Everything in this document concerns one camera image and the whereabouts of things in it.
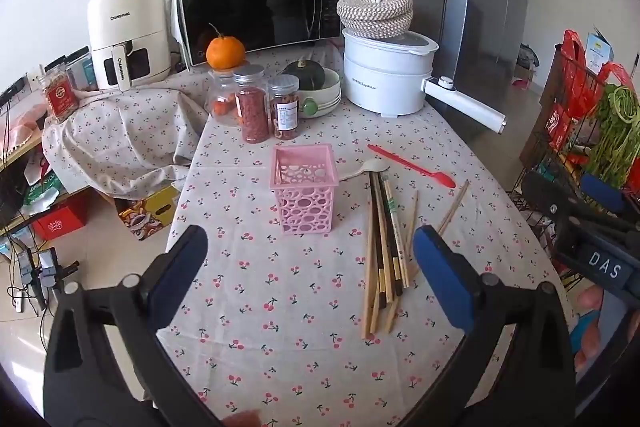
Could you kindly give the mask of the operator right hand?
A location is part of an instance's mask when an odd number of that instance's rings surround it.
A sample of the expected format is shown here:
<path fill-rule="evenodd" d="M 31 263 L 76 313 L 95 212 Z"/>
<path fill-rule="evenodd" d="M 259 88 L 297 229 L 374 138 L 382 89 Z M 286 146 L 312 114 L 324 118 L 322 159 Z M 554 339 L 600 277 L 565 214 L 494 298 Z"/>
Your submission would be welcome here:
<path fill-rule="evenodd" d="M 603 289 L 597 285 L 591 285 L 584 289 L 577 297 L 579 308 L 589 312 L 600 311 L 602 300 Z M 582 371 L 587 362 L 599 353 L 600 344 L 599 319 L 595 317 L 586 326 L 582 337 L 580 337 L 579 349 L 574 356 L 574 365 L 577 372 Z"/>

